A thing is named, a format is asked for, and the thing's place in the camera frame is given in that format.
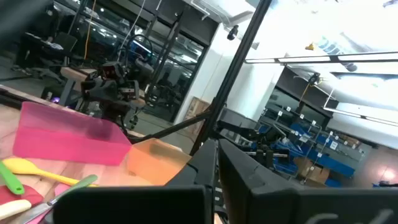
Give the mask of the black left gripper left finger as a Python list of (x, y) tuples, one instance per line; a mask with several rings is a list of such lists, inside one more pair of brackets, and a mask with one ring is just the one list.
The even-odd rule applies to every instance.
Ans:
[(207, 140), (164, 186), (88, 187), (63, 196), (54, 224), (214, 224), (217, 146)]

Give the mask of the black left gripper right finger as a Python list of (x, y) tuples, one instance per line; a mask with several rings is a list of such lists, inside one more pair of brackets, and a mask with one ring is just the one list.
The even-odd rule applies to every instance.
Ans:
[(226, 139), (218, 146), (230, 224), (398, 224), (398, 190), (299, 187)]

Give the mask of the yellow silicone spoon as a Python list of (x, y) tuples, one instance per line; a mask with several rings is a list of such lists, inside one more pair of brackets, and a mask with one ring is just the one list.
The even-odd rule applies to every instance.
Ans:
[(76, 184), (79, 180), (89, 176), (89, 173), (78, 171), (74, 167), (74, 163), (65, 161), (9, 157), (3, 159), (2, 162), (18, 177), (34, 178), (35, 182), (52, 185), (57, 183)]

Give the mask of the cream-handled patterned knife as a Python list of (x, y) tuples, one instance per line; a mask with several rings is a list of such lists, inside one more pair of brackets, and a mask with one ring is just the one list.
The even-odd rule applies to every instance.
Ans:
[(0, 220), (30, 209), (32, 204), (25, 199), (15, 200), (0, 205)]

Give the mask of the wooden workshop desk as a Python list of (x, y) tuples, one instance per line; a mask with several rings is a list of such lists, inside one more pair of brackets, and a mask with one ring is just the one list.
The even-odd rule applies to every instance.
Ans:
[(58, 102), (62, 106), (74, 104), (81, 97), (81, 82), (97, 72), (94, 68), (62, 67), (60, 73), (66, 83)]

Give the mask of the orange translucent plastic bin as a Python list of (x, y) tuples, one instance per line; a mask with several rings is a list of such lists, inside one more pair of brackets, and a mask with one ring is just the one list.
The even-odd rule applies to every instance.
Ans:
[(152, 138), (132, 145), (126, 165), (129, 172), (154, 185), (164, 185), (177, 175), (190, 159), (191, 156), (180, 148)]

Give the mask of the brown cardboard box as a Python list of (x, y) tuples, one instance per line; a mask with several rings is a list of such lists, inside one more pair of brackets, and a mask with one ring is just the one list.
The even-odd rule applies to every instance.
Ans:
[(330, 170), (315, 164), (312, 160), (304, 157), (296, 157), (295, 165), (298, 167), (298, 176), (305, 181), (306, 185), (313, 187), (326, 187)]

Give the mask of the blue bin storage shelving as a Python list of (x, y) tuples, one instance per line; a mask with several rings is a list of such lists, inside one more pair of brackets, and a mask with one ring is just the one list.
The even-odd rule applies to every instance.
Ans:
[(316, 120), (308, 119), (289, 106), (271, 104), (264, 108), (259, 119), (260, 132), (266, 133), (269, 147), (287, 152), (286, 158), (274, 160), (274, 168), (305, 181), (298, 176), (296, 157), (304, 157), (330, 170), (327, 187), (339, 187), (341, 178), (350, 179), (364, 159), (366, 152), (356, 149), (332, 130), (323, 129)]

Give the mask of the pink translucent plastic bin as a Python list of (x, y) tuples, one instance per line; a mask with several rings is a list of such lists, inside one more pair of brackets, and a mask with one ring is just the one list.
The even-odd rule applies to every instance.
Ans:
[(12, 148), (17, 157), (118, 166), (132, 144), (104, 119), (23, 102)]

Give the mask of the leaning wooden board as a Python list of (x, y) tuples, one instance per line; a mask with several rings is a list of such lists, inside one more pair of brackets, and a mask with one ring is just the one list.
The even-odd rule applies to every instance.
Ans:
[[(204, 112), (209, 106), (210, 106), (210, 104), (208, 102), (203, 101), (194, 96), (192, 98), (190, 106), (188, 107), (188, 110), (185, 114), (184, 120), (191, 119), (191, 118), (195, 117), (196, 115)], [(203, 125), (203, 121), (200, 121), (200, 122), (197, 122), (195, 124), (188, 126), (187, 128), (185, 128), (185, 130), (189, 133), (198, 135), (202, 125)]]

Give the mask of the small red scraper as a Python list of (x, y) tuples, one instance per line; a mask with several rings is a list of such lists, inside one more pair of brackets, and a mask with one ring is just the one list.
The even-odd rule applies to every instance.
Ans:
[(23, 185), (24, 194), (16, 195), (12, 193), (6, 185), (0, 185), (0, 205), (15, 201), (15, 200), (28, 200), (32, 206), (37, 205), (43, 201), (43, 196), (35, 189), (28, 185)]

